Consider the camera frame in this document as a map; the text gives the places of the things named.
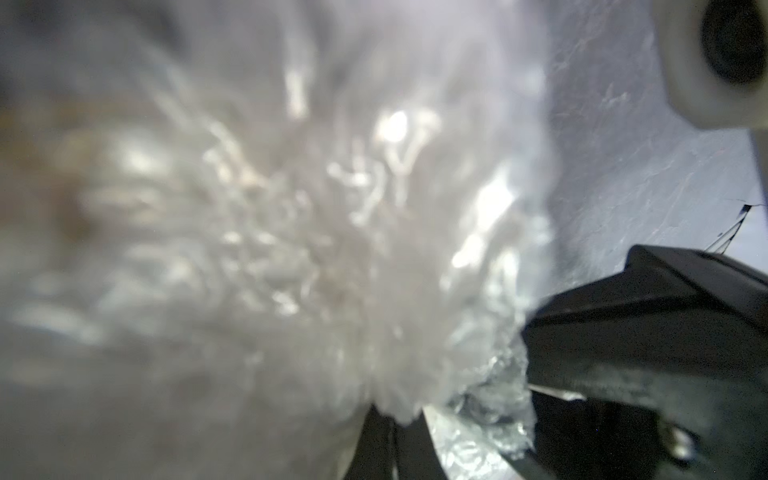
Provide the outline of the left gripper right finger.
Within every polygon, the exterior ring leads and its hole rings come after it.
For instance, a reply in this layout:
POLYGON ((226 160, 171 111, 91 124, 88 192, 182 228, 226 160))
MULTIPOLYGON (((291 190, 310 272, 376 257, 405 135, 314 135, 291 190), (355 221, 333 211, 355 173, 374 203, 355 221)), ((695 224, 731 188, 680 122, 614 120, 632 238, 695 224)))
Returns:
POLYGON ((424 414, 407 426, 395 424, 395 466, 400 480, 447 480, 424 414))

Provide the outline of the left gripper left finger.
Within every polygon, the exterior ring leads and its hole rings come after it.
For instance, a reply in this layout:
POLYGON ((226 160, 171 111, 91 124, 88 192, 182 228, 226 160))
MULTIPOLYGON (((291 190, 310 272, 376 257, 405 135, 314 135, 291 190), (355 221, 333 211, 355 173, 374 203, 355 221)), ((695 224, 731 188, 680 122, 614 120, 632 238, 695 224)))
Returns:
POLYGON ((395 468, 395 424, 372 407, 366 418, 344 480, 392 480, 395 468))

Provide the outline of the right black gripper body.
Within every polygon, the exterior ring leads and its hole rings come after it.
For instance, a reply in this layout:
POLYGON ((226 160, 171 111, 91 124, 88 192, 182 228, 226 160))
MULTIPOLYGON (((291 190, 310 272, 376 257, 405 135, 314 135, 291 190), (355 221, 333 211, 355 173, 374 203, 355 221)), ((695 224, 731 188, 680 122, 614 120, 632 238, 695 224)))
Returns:
POLYGON ((763 479, 767 278, 637 245, 527 326, 538 417, 525 479, 763 479))

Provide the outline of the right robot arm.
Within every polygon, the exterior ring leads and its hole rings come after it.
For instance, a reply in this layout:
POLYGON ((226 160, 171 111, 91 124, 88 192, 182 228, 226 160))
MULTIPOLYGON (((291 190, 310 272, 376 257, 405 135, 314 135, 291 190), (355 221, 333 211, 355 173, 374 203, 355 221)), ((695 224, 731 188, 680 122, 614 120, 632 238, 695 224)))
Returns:
MULTIPOLYGON (((667 98, 749 131, 767 167, 767 5, 657 1, 667 98)), ((636 245, 622 272, 555 296, 524 332, 539 417, 522 479, 763 479, 767 277, 723 255, 636 245)))

